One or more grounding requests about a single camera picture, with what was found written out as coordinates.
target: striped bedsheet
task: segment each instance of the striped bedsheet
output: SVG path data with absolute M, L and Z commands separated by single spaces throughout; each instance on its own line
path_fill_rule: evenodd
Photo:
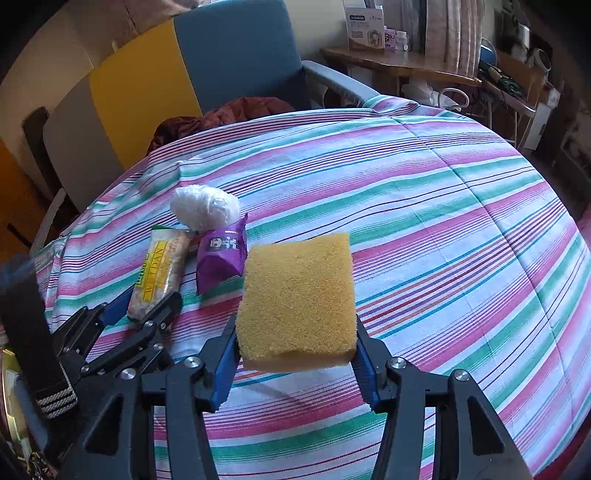
M 36 257 L 54 330 L 115 298 L 138 275 L 155 224 L 180 226 L 175 187 L 240 198 L 249 245 L 350 234 L 357 312 L 371 336 L 421 369 L 465 368 L 535 473 L 589 411 L 589 250 L 552 189 L 496 134 L 454 113 L 378 96 L 364 108 L 296 112 L 166 145 L 104 193 Z M 218 335 L 240 278 L 196 297 L 188 258 L 175 359 Z M 91 357 L 130 325 L 104 332 Z M 369 479 L 385 417 L 364 405 L 350 367 L 262 374 L 239 366 L 206 415 L 222 479 Z M 421 478 L 433 462 L 425 420 Z M 170 477 L 164 410 L 157 469 Z

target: purple snack package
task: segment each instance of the purple snack package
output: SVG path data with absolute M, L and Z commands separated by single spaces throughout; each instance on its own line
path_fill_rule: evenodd
M 206 234 L 197 252 L 197 294 L 202 295 L 224 280 L 244 275 L 246 220 L 248 214 L 222 230 Z

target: snack bar package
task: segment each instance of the snack bar package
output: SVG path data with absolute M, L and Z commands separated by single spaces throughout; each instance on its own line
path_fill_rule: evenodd
M 244 274 L 246 220 L 248 214 L 221 230 L 214 230 L 199 242 L 197 252 L 197 294 L 202 295 L 235 275 Z
M 167 293 L 178 290 L 193 233 L 152 227 L 150 246 L 127 307 L 130 319 L 142 319 Z

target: brown cloth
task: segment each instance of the brown cloth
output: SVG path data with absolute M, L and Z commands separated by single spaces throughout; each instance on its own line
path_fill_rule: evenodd
M 289 103 L 275 97 L 240 97 L 203 116 L 176 116 L 166 119 L 154 132 L 147 153 L 197 132 L 293 111 L 294 108 Z

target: yellow sponge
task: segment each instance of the yellow sponge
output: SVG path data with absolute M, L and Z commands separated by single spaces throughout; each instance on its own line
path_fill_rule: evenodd
M 349 235 L 258 245 L 248 253 L 236 334 L 250 370 L 344 365 L 355 353 Z

